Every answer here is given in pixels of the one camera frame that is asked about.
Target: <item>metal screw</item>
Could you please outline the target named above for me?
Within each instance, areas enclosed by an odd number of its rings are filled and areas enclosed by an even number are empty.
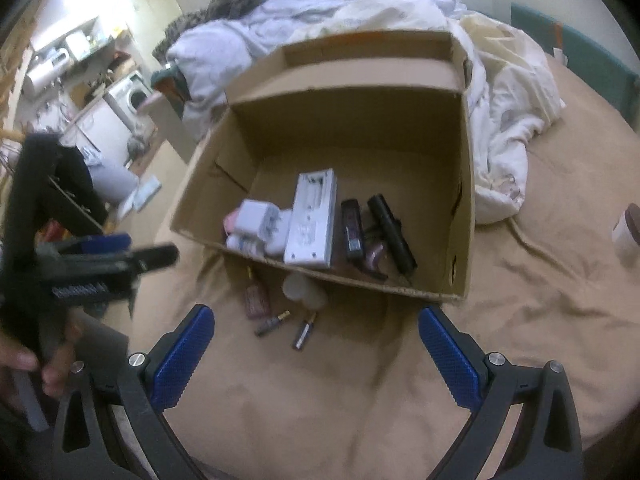
[[[82,370],[84,370],[84,362],[76,361],[71,365],[71,373],[79,374]]]
[[[551,368],[556,374],[559,374],[564,370],[564,367],[558,361],[549,361],[549,368]]]
[[[506,361],[507,359],[505,359],[504,355],[499,354],[498,352],[491,352],[489,354],[489,362],[492,365],[502,366]]]
[[[144,354],[133,354],[129,357],[129,364],[131,366],[140,366],[146,360],[146,356]]]

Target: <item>brown lid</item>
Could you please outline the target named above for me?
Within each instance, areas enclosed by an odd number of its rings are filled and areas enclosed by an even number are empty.
[[[625,222],[636,244],[640,245],[640,206],[638,204],[629,204],[626,208]]]

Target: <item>washing machine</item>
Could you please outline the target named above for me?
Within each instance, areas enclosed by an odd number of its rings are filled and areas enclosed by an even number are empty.
[[[149,116],[138,115],[136,108],[151,94],[152,90],[146,86],[142,74],[136,70],[111,85],[104,95],[104,100],[132,133],[148,137],[155,124]]]

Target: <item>white blanket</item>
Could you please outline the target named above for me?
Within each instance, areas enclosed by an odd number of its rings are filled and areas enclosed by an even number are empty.
[[[459,0],[268,0],[240,21],[185,32],[168,52],[193,101],[184,122],[199,138],[224,87],[277,45],[352,30],[448,30],[472,61],[466,90],[476,177],[476,223],[516,214],[527,183],[527,143],[560,116],[542,49],[524,32],[469,12]]]
[[[448,30],[473,63],[466,90],[476,177],[476,223],[515,215],[527,183],[527,143],[560,117],[556,82],[540,46],[477,12],[447,17],[432,0],[353,0],[331,18],[296,30],[309,40],[350,30]]]

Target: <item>open box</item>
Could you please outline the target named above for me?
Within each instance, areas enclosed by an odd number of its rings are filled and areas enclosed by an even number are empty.
[[[226,89],[229,110],[192,161],[172,230],[230,252],[222,221],[243,199],[291,208],[298,174],[333,168],[337,222],[342,200],[365,210],[377,193],[401,220],[418,263],[410,284],[343,265],[339,225],[329,270],[257,260],[344,285],[463,298],[474,231],[466,68],[448,32],[360,32],[281,47]]]

